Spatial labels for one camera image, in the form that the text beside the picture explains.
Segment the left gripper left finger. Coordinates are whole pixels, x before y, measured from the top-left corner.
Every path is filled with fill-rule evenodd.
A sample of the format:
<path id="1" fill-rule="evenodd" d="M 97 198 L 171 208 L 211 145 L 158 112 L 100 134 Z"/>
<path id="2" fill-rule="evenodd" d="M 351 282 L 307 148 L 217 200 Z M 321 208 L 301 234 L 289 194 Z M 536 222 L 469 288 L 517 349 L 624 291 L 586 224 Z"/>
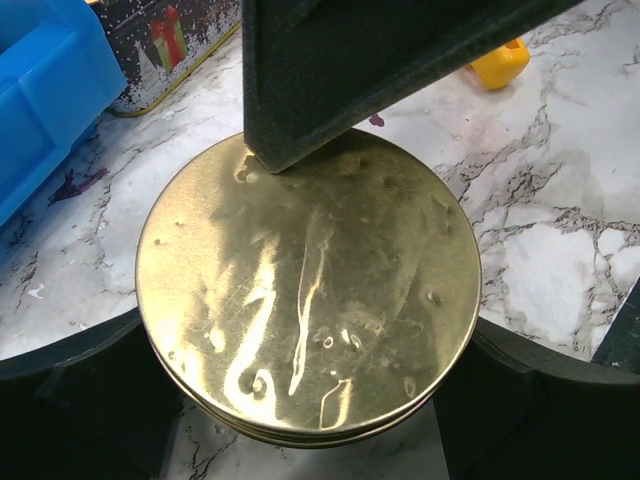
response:
<path id="1" fill-rule="evenodd" d="M 4 479 L 156 479 L 181 394 L 137 314 L 1 363 Z"/>

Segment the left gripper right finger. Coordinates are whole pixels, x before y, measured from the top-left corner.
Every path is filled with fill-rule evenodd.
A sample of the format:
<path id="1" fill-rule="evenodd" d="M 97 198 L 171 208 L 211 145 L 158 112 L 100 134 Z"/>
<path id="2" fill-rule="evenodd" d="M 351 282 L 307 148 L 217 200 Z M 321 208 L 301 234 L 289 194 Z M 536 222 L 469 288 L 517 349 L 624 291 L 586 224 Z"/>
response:
<path id="1" fill-rule="evenodd" d="M 434 395 L 452 479 L 636 479 L 639 377 L 484 319 Z"/>

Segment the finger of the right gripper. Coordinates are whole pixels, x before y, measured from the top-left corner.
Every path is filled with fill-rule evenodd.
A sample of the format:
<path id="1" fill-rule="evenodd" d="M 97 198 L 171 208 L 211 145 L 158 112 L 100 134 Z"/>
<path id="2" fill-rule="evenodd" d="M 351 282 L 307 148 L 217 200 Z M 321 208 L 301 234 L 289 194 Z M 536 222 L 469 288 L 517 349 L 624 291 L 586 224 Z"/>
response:
<path id="1" fill-rule="evenodd" d="M 279 173 L 573 0 L 246 1 L 244 139 Z"/>

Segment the metal tin of star candies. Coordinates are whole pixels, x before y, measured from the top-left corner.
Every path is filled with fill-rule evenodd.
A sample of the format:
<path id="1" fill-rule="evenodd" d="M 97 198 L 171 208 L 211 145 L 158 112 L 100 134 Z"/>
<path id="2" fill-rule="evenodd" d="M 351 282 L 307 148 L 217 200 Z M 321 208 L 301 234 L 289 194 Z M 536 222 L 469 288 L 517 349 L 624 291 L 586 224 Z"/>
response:
<path id="1" fill-rule="evenodd" d="M 123 117 L 153 110 L 241 23 L 238 0 L 91 1 L 127 86 L 110 106 Z"/>

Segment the yellow plastic scoop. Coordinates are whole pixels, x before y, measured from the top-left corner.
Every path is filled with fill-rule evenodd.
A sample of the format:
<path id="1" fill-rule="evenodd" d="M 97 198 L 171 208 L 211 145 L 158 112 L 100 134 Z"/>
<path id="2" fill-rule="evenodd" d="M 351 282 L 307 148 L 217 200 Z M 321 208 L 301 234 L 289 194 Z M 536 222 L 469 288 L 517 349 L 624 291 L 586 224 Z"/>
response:
<path id="1" fill-rule="evenodd" d="M 508 86 L 526 68 L 530 53 L 518 37 L 469 64 L 480 84 L 489 91 Z"/>

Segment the gold round lid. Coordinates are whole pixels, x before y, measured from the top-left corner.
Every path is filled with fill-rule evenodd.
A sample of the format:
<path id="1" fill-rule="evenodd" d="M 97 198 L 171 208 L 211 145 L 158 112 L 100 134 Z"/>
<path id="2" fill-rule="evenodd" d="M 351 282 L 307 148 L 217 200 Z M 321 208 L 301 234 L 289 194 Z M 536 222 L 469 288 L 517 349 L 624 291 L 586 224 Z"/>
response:
<path id="1" fill-rule="evenodd" d="M 138 307 L 177 386 L 251 438 L 326 448 L 416 413 L 479 313 L 471 224 L 419 159 L 352 129 L 280 174 L 241 135 L 150 210 Z"/>

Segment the blue plastic candy bin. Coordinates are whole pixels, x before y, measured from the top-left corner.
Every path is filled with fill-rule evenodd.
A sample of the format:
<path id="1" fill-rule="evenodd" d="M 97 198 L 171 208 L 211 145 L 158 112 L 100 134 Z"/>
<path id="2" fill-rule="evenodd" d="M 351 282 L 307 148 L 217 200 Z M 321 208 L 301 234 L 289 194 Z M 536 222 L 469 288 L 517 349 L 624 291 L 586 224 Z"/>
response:
<path id="1" fill-rule="evenodd" d="M 126 86 L 84 1 L 1 4 L 1 219 L 9 220 Z"/>

